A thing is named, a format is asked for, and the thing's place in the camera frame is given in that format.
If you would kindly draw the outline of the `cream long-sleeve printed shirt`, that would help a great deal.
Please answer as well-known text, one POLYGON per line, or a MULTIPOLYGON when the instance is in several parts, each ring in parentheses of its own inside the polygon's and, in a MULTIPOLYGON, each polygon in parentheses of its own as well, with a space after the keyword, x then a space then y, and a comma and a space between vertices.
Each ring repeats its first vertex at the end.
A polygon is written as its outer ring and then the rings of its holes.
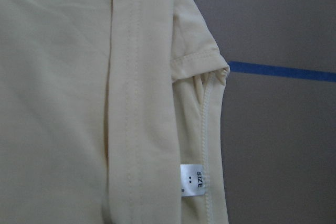
POLYGON ((228 223, 229 71, 193 0, 1 0, 1 223, 228 223))

